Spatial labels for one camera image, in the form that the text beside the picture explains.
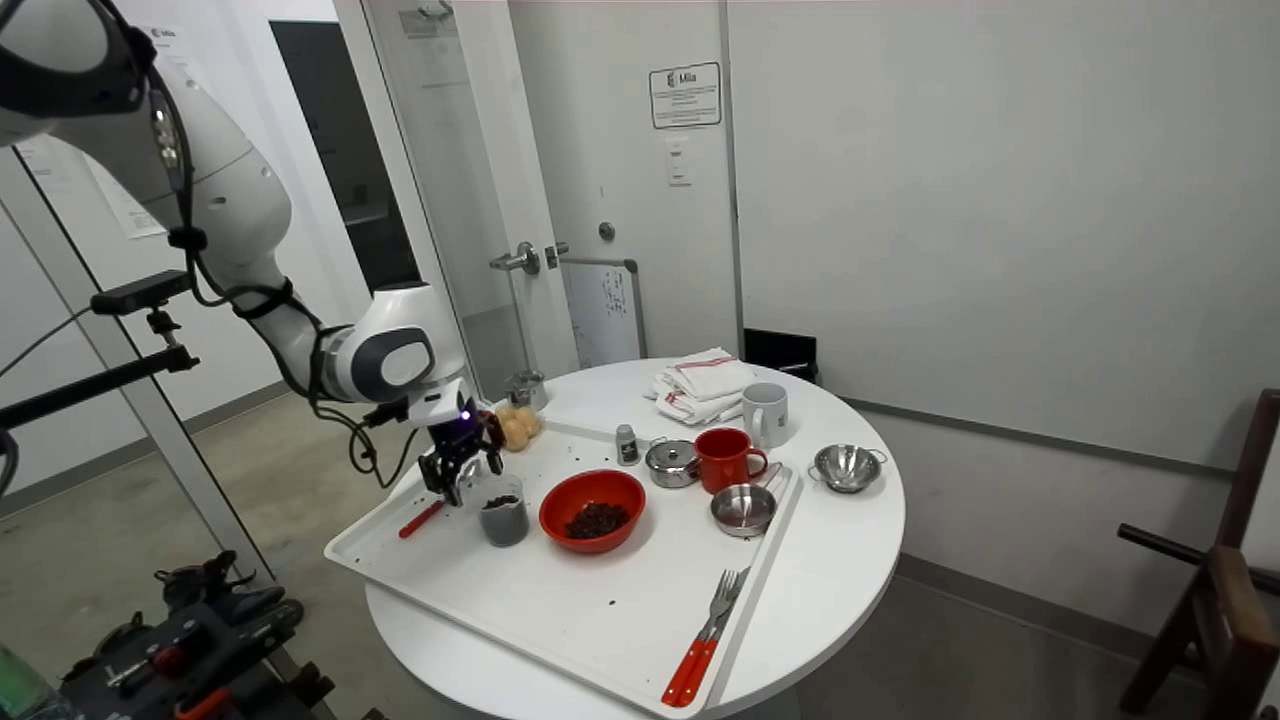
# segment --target round white table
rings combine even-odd
[[[555,426],[632,426],[648,438],[695,438],[646,402],[660,362],[609,364],[574,371],[549,386],[546,421]],[[756,380],[784,386],[792,407],[787,444],[864,444],[883,448],[877,429],[852,414],[840,395],[803,386],[784,371],[751,367]],[[707,701],[707,718],[744,711],[817,672],[837,656],[852,632],[880,603],[899,544],[905,544],[905,483],[890,452],[880,482],[864,496],[832,496],[809,482],[787,538],[776,547],[774,577],[756,599],[751,625],[738,649],[738,660]],[[640,718],[623,701],[612,701],[590,685],[578,685],[530,656],[516,656],[413,599],[402,599],[377,585],[368,613],[397,660],[429,688],[451,698],[490,718],[549,718],[549,720],[612,720]]]

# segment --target door handle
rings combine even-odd
[[[516,254],[501,254],[498,260],[490,260],[490,269],[498,271],[520,271],[537,277],[546,269],[546,260],[533,254],[533,245],[516,245]]]

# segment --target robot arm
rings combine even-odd
[[[27,137],[89,154],[172,230],[300,395],[397,403],[466,371],[436,288],[377,293],[352,330],[310,312],[277,265],[293,217],[277,173],[202,84],[153,68],[111,5],[0,0],[0,150]]]

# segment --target chair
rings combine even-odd
[[[1253,407],[1211,554],[1119,525],[1125,539],[1201,566],[1194,589],[1180,595],[1143,665],[1130,682],[1119,701],[1125,711],[1143,711],[1166,676],[1180,660],[1194,660],[1208,676],[1205,720],[1253,720],[1275,668],[1275,629],[1257,595],[1257,589],[1280,595],[1280,577],[1266,574],[1280,570],[1275,426],[1280,388],[1268,388]]]

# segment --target white tray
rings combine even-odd
[[[776,482],[780,512],[763,539],[732,539],[707,517],[705,488],[657,488],[646,464],[623,468],[646,483],[646,517],[632,539],[609,556],[563,556],[537,527],[539,502],[584,468],[616,468],[604,438],[546,429],[530,452],[510,452],[533,532],[516,547],[493,547],[471,507],[436,512],[413,539],[397,532],[429,507],[419,483],[402,488],[381,507],[345,527],[326,556],[383,585],[512,653],[559,668],[654,718],[695,718],[726,682],[739,632],[770,581],[776,544],[803,491],[803,464]],[[707,599],[726,570],[748,570],[744,595],[719,635],[719,653],[689,710],[660,705],[681,656],[707,622]]]

